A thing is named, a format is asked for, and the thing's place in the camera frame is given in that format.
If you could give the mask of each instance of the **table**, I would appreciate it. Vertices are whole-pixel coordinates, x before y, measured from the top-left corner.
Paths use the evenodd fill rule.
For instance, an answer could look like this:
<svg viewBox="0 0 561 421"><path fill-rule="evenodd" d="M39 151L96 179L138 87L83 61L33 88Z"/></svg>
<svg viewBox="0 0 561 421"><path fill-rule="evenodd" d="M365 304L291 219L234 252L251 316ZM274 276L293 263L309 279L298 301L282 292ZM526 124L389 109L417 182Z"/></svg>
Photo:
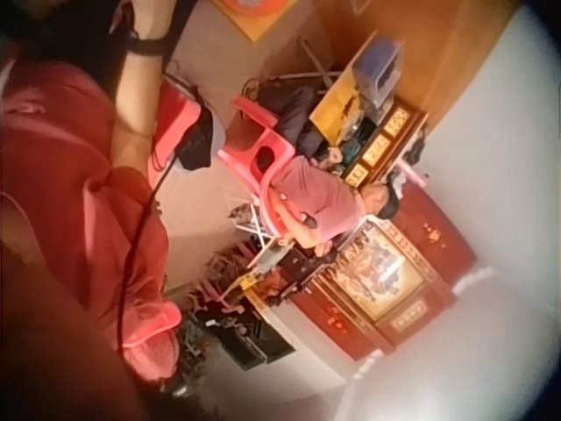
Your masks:
<svg viewBox="0 0 561 421"><path fill-rule="evenodd" d="M296 4L298 0L288 0L285 7L272 15L262 18L251 18L240 15L233 9L228 7L223 0L210 0L218 9L220 9L241 32L243 32L251 41L256 42L274 23L283 16L288 9Z"/></svg>
<svg viewBox="0 0 561 421"><path fill-rule="evenodd" d="M377 32L374 31L368 37L309 116L312 123L333 146L341 142L340 134L343 130L344 118L360 110L359 92L352 66L376 34Z"/></svg>

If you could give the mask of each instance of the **framed picture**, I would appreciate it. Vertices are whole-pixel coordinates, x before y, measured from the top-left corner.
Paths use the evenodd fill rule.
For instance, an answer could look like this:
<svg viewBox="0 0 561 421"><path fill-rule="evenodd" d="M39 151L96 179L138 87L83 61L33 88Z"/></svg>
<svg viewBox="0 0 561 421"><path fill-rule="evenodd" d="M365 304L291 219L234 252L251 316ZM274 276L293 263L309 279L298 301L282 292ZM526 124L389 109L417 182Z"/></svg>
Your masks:
<svg viewBox="0 0 561 421"><path fill-rule="evenodd" d="M427 281L400 245L370 220L318 276L336 284L373 322Z"/></svg>

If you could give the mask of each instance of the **short hair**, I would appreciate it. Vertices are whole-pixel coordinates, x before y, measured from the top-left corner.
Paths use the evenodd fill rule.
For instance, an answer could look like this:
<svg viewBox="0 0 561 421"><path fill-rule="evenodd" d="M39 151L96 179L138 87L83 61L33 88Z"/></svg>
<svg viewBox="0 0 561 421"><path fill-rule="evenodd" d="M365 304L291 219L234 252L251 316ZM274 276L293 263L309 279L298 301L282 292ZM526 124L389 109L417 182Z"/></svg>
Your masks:
<svg viewBox="0 0 561 421"><path fill-rule="evenodd" d="M391 181L386 183L387 187L387 202L386 204L380 209L380 211L376 214L378 219L391 219L396 214L397 211L400 209L400 198L395 193L394 186L392 185Z"/></svg>

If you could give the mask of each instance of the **black wire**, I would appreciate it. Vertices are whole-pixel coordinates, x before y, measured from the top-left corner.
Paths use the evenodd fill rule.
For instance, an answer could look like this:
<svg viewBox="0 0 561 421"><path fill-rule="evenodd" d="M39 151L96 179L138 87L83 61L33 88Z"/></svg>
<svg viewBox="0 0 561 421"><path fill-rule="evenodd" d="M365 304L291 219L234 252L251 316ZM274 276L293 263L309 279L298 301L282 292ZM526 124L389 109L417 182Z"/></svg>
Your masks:
<svg viewBox="0 0 561 421"><path fill-rule="evenodd" d="M124 317L124 304L126 302L126 289L128 287L129 280L131 279L132 276L134 261L138 251L138 244L140 243L140 238L142 237L142 232L144 231L146 221L148 220L148 217L150 216L150 213L152 211L152 205L154 199L156 198L156 194L158 193L158 190L160 190L160 187L164 182L164 180L166 180L166 177L169 174L169 171L171 170L172 166L177 161L177 158L178 156L177 154L175 154L173 159L169 163L169 166L167 167L166 171L158 181L158 184L156 184L156 187L154 188L152 194L150 195L148 202L146 202L146 204L144 205L144 208L142 209L142 214L140 215L140 220L137 225L137 229L134 232L134 237L131 242L131 248L129 249L129 253L126 255L126 258L124 259L123 280L121 282L121 290L119 293L119 305L117 310L117 351L118 354L121 356L121 358L123 358L123 351L124 351L123 317Z"/></svg>

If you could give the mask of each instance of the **pink plastic chair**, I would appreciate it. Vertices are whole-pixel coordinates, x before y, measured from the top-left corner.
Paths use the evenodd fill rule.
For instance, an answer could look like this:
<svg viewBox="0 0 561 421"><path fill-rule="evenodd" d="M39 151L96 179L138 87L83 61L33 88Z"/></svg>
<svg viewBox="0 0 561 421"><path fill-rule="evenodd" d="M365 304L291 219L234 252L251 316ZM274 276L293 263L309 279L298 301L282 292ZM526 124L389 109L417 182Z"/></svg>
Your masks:
<svg viewBox="0 0 561 421"><path fill-rule="evenodd" d="M154 149L148 161L148 181L156 186L160 173L185 131L201 114L201 105L181 91L172 82L164 79L160 88L158 128L154 136Z"/></svg>
<svg viewBox="0 0 561 421"><path fill-rule="evenodd" d="M275 237L281 237L288 230L269 203L269 187L273 177L295 155L295 148L274 131L278 119L271 112L241 96L233 103L264 130L248 150L238 151L225 146L218 151L218 156L245 182L256 204L259 205L259 213L267 229ZM274 162L264 174L259 171L255 161L257 152L263 146L270 147L274 152Z"/></svg>

